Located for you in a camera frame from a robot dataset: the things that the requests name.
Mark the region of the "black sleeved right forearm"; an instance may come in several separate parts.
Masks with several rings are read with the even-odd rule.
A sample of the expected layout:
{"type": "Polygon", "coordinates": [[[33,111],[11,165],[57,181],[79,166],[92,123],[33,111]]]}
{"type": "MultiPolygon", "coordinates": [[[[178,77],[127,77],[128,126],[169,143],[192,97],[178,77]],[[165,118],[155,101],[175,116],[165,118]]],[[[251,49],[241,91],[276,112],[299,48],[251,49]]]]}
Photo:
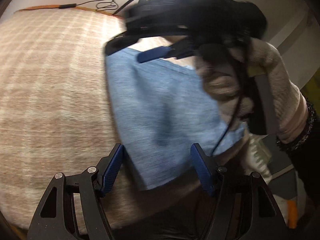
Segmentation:
{"type": "Polygon", "coordinates": [[[287,144],[277,136],[278,147],[291,160],[312,204],[312,210],[298,221],[291,239],[319,239],[319,116],[312,103],[306,101],[305,106],[308,118],[301,133],[287,144]]]}

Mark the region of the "right hand in knit glove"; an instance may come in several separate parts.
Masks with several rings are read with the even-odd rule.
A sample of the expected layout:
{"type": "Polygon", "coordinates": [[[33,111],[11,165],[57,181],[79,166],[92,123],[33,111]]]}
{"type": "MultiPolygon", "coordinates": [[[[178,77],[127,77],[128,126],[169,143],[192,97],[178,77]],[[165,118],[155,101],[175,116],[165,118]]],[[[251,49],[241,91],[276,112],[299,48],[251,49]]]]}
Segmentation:
{"type": "MultiPolygon", "coordinates": [[[[204,90],[217,101],[220,116],[229,122],[239,97],[240,87],[234,67],[244,62],[239,48],[224,50],[220,45],[202,47],[195,59],[197,74],[204,90]]],[[[274,108],[279,123],[277,135],[286,144],[301,133],[308,118],[305,98],[299,88],[290,81],[279,51],[271,44],[253,38],[248,50],[249,67],[262,67],[266,73],[274,97],[274,108]]]]}

